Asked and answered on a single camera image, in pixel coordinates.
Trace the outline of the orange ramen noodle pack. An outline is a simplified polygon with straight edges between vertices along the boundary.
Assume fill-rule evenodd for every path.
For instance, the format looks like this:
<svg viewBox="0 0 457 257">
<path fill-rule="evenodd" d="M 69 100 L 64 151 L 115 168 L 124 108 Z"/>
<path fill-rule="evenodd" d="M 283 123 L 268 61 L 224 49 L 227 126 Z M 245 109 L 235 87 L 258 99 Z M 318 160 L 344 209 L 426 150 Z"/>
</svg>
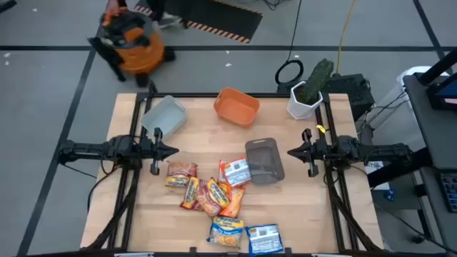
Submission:
<svg viewBox="0 0 457 257">
<path fill-rule="evenodd" d="M 219 182 L 234 188 L 251 181 L 251 172 L 245 158 L 235 161 L 219 161 Z"/>
<path fill-rule="evenodd" d="M 219 183 L 219 187 L 227 195 L 230 204 L 219 215 L 236 218 L 241 208 L 241 202 L 246 189 L 243 186 L 230 187 L 227 183 Z"/>
</svg>

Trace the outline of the green cactus plant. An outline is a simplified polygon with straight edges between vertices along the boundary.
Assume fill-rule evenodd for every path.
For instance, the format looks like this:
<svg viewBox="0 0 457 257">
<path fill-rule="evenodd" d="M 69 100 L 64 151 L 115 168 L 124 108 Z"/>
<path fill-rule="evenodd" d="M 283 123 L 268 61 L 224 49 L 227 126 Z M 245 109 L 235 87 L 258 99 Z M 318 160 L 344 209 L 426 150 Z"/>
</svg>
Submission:
<svg viewBox="0 0 457 257">
<path fill-rule="evenodd" d="M 334 69 L 334 62 L 322 59 L 314 67 L 308 81 L 295 90 L 296 100 L 302 104 L 314 105 L 318 101 L 318 94 L 330 79 Z"/>
</svg>

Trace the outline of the orange plastic bin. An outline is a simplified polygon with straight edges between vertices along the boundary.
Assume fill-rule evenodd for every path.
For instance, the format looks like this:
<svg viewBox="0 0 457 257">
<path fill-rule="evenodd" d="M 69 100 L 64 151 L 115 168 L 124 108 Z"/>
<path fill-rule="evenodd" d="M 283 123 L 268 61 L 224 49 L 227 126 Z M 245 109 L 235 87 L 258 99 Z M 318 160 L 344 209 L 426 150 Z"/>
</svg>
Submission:
<svg viewBox="0 0 457 257">
<path fill-rule="evenodd" d="M 258 99 L 230 87 L 222 89 L 214 101 L 218 117 L 243 127 L 251 126 L 259 109 Z"/>
</svg>

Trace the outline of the black monitor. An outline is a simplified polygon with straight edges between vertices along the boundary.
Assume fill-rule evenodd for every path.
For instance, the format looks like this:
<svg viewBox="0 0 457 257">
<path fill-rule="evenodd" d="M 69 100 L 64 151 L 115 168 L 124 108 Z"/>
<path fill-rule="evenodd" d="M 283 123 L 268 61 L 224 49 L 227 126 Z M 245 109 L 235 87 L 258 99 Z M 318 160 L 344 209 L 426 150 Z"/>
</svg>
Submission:
<svg viewBox="0 0 457 257">
<path fill-rule="evenodd" d="M 457 74 L 428 87 L 426 95 L 432 109 L 457 112 Z"/>
</svg>

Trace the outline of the black keyboard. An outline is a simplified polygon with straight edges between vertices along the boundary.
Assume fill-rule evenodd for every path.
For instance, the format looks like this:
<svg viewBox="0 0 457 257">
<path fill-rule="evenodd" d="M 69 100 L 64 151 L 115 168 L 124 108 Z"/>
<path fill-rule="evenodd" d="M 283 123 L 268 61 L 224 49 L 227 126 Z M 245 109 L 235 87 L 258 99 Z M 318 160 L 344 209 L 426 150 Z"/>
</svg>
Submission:
<svg viewBox="0 0 457 257">
<path fill-rule="evenodd" d="M 448 210 L 457 213 L 457 173 L 440 173 L 438 183 Z"/>
</svg>

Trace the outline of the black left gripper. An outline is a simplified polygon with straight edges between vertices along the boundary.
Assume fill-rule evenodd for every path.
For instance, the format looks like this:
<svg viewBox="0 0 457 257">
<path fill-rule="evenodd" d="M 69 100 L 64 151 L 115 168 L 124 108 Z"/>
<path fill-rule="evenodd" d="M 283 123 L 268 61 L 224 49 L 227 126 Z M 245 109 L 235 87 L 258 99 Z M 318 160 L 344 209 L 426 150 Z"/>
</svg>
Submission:
<svg viewBox="0 0 457 257">
<path fill-rule="evenodd" d="M 150 173 L 152 175 L 159 175 L 160 168 L 159 168 L 159 161 L 167 159 L 170 156 L 178 153 L 177 148 L 172 146 L 167 146 L 166 144 L 162 144 L 162 149 L 165 151 L 174 151 L 174 152 L 167 152 L 162 153 L 159 150 L 159 145 L 161 143 L 163 137 L 163 132 L 159 127 L 154 129 L 154 139 L 150 139 L 147 136 L 143 136 L 141 138 L 141 158 L 151 158 L 152 163 L 150 165 Z"/>
</svg>

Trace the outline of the dark grey desk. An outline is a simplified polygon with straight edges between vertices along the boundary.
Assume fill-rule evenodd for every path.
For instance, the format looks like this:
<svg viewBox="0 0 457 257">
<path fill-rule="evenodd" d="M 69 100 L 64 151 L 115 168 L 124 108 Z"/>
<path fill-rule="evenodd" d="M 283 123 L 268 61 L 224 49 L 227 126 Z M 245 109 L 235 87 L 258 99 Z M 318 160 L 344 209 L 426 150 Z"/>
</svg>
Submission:
<svg viewBox="0 0 457 257">
<path fill-rule="evenodd" d="M 448 211 L 438 183 L 440 173 L 457 171 L 457 113 L 433 109 L 427 87 L 416 76 L 405 76 L 403 82 L 433 163 L 431 167 L 420 168 L 419 173 L 443 244 L 457 251 L 457 213 Z"/>
</svg>

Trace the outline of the light grey plastic bin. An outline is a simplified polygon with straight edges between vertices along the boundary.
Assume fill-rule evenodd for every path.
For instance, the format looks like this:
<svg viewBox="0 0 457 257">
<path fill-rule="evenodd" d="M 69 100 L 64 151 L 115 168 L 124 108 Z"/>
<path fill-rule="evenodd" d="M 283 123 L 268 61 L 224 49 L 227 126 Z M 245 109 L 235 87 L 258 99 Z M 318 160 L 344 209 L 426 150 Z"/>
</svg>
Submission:
<svg viewBox="0 0 457 257">
<path fill-rule="evenodd" d="M 160 128 L 162 139 L 166 139 L 182 127 L 187 119 L 186 108 L 173 96 L 166 95 L 143 115 L 141 125 L 151 133 L 155 128 Z"/>
</svg>

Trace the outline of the orange black shop vacuum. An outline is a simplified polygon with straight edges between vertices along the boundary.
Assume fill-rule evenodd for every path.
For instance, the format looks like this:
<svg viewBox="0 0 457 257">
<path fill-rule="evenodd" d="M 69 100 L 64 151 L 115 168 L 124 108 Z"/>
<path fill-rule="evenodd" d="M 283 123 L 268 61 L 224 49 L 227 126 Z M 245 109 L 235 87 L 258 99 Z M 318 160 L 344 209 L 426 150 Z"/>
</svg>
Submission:
<svg viewBox="0 0 457 257">
<path fill-rule="evenodd" d="M 125 75 L 130 74 L 137 86 L 157 91 L 150 73 L 176 55 L 164 44 L 150 13 L 142 6 L 133 11 L 121 7 L 118 14 L 106 12 L 101 17 L 101 35 L 88 41 L 119 81 L 124 82 Z"/>
</svg>

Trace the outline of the person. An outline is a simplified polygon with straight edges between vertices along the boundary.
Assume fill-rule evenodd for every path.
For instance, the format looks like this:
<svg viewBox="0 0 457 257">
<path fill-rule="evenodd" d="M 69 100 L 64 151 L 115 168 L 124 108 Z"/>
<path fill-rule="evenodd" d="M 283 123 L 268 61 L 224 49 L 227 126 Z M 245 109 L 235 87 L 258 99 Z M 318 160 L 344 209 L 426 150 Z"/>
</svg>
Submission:
<svg viewBox="0 0 457 257">
<path fill-rule="evenodd" d="M 166 0 L 146 0 L 148 7 L 153 11 L 153 20 L 161 29 L 178 25 L 182 18 L 165 11 Z"/>
</svg>

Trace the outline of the blue ramen noodle pack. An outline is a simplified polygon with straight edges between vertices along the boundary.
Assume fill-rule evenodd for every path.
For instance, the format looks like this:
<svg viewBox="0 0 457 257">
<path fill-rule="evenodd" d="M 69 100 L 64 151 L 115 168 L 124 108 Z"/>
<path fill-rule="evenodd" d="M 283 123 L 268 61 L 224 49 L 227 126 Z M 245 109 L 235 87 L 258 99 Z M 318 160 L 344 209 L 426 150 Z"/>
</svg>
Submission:
<svg viewBox="0 0 457 257">
<path fill-rule="evenodd" d="M 209 243 L 217 243 L 222 246 L 240 247 L 241 235 L 244 229 L 244 221 L 237 218 L 215 216 L 209 230 Z"/>
<path fill-rule="evenodd" d="M 283 252 L 284 247 L 277 224 L 246 226 L 245 230 L 250 257 Z"/>
</svg>

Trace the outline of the black equipment box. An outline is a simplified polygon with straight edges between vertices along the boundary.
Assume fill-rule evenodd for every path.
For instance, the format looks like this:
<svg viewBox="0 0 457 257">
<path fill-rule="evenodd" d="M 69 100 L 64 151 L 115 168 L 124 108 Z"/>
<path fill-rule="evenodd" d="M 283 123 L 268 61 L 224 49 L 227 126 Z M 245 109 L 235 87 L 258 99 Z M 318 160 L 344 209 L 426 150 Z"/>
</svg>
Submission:
<svg viewBox="0 0 457 257">
<path fill-rule="evenodd" d="M 334 74 L 321 91 L 329 94 L 347 94 L 354 121 L 370 111 L 375 104 L 370 82 L 362 74 Z"/>
</svg>

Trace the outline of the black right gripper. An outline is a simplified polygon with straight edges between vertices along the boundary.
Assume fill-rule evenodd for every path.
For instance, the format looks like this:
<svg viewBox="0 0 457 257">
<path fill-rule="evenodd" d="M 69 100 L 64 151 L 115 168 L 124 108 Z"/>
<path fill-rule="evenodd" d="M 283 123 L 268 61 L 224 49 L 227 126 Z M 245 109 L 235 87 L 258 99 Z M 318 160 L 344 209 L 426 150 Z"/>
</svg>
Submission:
<svg viewBox="0 0 457 257">
<path fill-rule="evenodd" d="M 323 160 L 323 149 L 325 147 L 325 143 L 321 139 L 317 140 L 315 143 L 312 143 L 311 137 L 311 130 L 306 128 L 302 133 L 304 144 L 288 150 L 288 155 L 293 156 L 302 162 L 308 163 L 308 176 L 316 177 L 319 174 L 319 171 L 317 165 L 315 164 L 315 160 Z"/>
</svg>

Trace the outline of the red roast beef ramen pack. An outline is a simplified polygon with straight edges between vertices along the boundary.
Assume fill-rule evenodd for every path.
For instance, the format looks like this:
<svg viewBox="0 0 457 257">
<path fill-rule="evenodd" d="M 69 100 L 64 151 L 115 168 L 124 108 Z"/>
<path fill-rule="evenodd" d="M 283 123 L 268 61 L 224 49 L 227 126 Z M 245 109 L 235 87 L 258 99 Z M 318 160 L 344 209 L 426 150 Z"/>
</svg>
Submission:
<svg viewBox="0 0 457 257">
<path fill-rule="evenodd" d="M 217 216 L 231 202 L 213 178 L 199 180 L 196 200 L 209 217 Z"/>
<path fill-rule="evenodd" d="M 196 163 L 168 161 L 165 186 L 187 187 L 190 178 L 196 177 L 197 167 Z"/>
<path fill-rule="evenodd" d="M 199 190 L 199 179 L 191 177 L 184 194 L 184 199 L 180 204 L 180 208 L 186 210 L 202 211 L 201 204 L 196 200 Z"/>
</svg>

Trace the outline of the dark translucent plastic bin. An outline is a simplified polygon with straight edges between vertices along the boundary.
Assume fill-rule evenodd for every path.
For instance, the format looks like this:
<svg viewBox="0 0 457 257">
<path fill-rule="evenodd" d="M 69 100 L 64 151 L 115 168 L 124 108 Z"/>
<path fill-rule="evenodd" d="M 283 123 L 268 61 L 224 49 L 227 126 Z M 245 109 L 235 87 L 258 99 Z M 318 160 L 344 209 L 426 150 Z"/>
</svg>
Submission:
<svg viewBox="0 0 457 257">
<path fill-rule="evenodd" d="M 267 185 L 277 183 L 285 178 L 281 157 L 274 138 L 247 141 L 245 149 L 252 183 Z"/>
</svg>

